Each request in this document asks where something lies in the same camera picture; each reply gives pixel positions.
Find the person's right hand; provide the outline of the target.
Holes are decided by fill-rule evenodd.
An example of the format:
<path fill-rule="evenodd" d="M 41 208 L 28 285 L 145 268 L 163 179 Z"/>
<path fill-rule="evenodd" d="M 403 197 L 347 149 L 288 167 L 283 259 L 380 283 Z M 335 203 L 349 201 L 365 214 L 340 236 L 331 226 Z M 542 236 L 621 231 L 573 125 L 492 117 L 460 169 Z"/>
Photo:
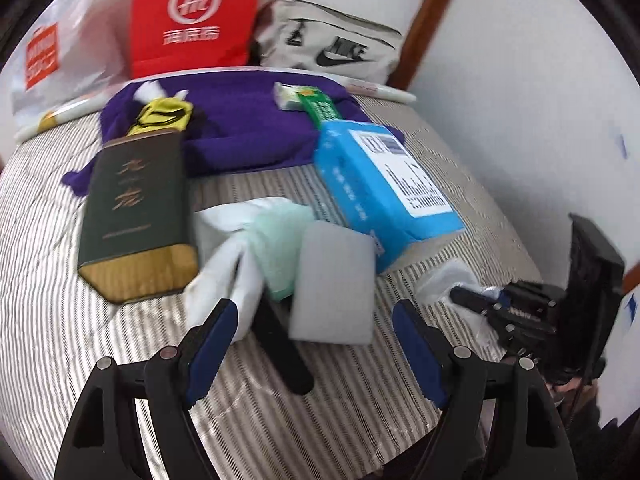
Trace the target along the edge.
<path fill-rule="evenodd" d="M 585 382 L 582 377 L 573 377 L 565 384 L 546 383 L 551 399 L 555 404 L 562 403 L 566 398 L 580 396 L 579 391 L 587 391 L 592 387 L 592 382 Z"/>

